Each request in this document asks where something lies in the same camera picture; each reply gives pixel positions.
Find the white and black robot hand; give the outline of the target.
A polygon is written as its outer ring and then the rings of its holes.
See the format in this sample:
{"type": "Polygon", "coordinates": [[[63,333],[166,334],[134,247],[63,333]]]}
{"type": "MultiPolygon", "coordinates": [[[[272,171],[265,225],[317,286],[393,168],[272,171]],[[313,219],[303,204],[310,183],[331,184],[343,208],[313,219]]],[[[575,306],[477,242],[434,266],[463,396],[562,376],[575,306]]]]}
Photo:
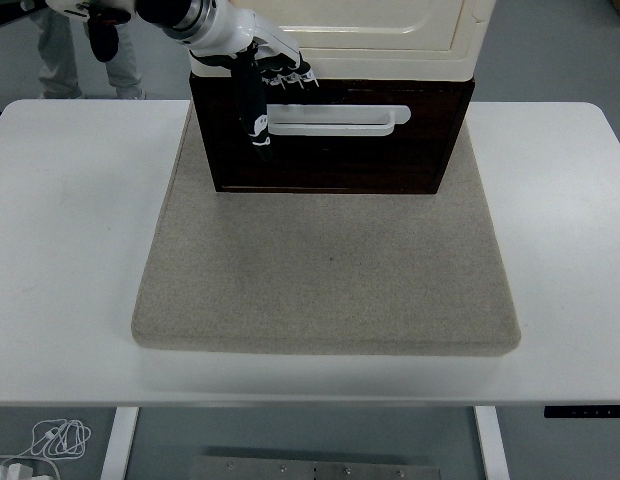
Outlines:
{"type": "Polygon", "coordinates": [[[239,120],[259,157],[273,158],[265,88],[295,84],[315,88],[318,81],[297,41],[279,26],[246,8],[215,1],[190,46],[194,59],[229,70],[239,120]]]}

